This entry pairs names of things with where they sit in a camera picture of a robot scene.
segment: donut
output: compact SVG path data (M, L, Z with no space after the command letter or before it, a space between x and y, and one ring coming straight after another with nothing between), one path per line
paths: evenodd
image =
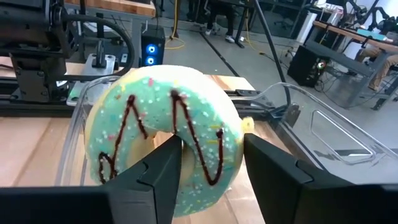
M153 151L156 133L174 133L184 145L174 216L199 212L235 178L244 133L253 126L201 72L175 65L138 68L114 82L87 117L90 175L105 184Z

